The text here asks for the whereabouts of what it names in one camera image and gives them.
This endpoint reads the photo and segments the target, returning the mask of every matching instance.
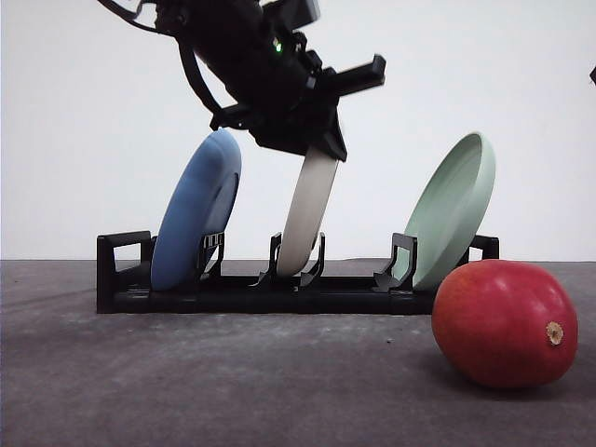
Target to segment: black plastic holder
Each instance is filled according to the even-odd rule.
[[[281,233],[271,237],[269,265],[259,275],[222,275],[224,233],[201,238],[194,279],[170,291],[151,289],[151,259],[156,237],[148,231],[97,238],[97,312],[107,313],[294,313],[389,314],[432,313],[434,292],[413,289],[417,258],[416,237],[394,233],[391,258],[371,277],[325,276],[325,235],[319,234],[318,258],[300,276],[277,276]],[[141,244],[140,263],[116,270],[115,248]],[[480,249],[482,259],[498,259],[499,239],[475,236],[470,248]],[[409,254],[403,278],[394,278],[392,267],[402,249]],[[217,258],[206,271],[210,254]],[[469,248],[458,265],[466,264]]]

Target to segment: gray felt surface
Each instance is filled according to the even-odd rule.
[[[463,379],[426,316],[96,315],[95,263],[1,266],[7,447],[596,445],[596,264],[544,264],[579,349],[516,392]]]

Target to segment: white wall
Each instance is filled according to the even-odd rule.
[[[305,32],[326,64],[388,61],[383,88],[340,104],[349,157],[323,225],[331,258],[387,256],[432,171],[478,129],[498,161],[481,232],[507,258],[596,260],[596,2],[319,3]],[[92,0],[2,7],[2,257],[92,259],[100,233],[156,232],[210,132],[175,43]],[[301,159],[235,135],[227,253],[264,258]]]

